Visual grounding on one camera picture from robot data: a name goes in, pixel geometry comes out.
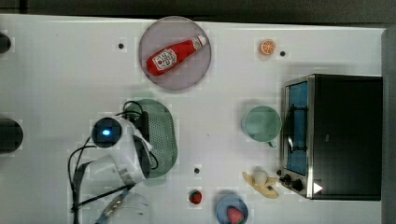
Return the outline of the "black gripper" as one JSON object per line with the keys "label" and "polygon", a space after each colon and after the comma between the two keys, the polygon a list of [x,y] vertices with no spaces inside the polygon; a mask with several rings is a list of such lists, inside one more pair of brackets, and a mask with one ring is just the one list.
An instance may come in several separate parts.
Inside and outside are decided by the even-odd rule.
{"label": "black gripper", "polygon": [[139,130],[146,140],[149,140],[149,113],[128,111],[125,118],[132,122],[132,124]]}

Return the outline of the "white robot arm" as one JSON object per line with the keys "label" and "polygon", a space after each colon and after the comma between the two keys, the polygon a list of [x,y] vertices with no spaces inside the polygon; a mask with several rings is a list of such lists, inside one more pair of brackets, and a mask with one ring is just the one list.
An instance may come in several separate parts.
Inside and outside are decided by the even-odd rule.
{"label": "white robot arm", "polygon": [[69,172],[73,224],[79,224],[79,210],[83,206],[112,195],[114,199],[94,222],[105,224],[130,190],[149,177],[152,145],[131,121],[117,114],[92,125],[91,136],[76,152],[80,154],[86,148],[102,150],[105,155],[84,163],[78,161]]}

